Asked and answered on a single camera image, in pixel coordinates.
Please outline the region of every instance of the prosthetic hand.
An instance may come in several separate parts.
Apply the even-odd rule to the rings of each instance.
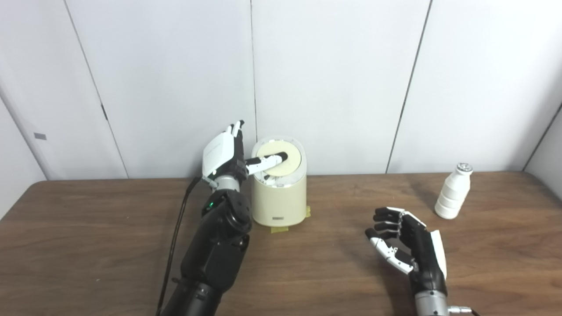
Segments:
[[[374,229],[365,234],[387,262],[409,276],[418,316],[475,313],[471,308],[447,305],[447,268],[439,231],[428,232],[412,213],[394,207],[376,209],[373,219]],[[386,243],[390,238],[400,240],[411,255]]]
[[[234,284],[252,228],[250,202],[240,185],[250,174],[287,159],[280,152],[244,161],[243,124],[228,126],[203,151],[202,179],[213,192],[183,258],[182,277],[161,315],[213,316],[223,293]]]

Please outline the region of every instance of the silver connector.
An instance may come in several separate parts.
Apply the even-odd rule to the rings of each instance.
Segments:
[[[219,184],[216,181],[211,180],[204,175],[201,177],[201,180],[203,180],[203,182],[207,183],[213,191],[216,190],[219,187]]]
[[[472,308],[466,306],[449,306],[450,314],[471,314]]]

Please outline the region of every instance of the black robotic forearm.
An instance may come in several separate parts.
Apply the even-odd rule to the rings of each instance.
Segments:
[[[213,316],[232,287],[250,241],[250,202],[235,190],[217,190],[181,265],[182,277],[162,316]]]

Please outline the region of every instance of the container lid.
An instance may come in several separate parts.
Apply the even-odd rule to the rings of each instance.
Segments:
[[[287,153],[279,165],[254,174],[263,184],[271,187],[289,187],[306,174],[306,158],[302,145],[290,137],[263,138],[253,147],[252,157],[263,157],[278,152]]]

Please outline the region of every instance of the bottle cap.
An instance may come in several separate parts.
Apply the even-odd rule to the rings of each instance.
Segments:
[[[472,173],[472,166],[465,163],[465,162],[460,162],[460,163],[457,164],[457,171],[460,171],[462,173],[471,174]]]

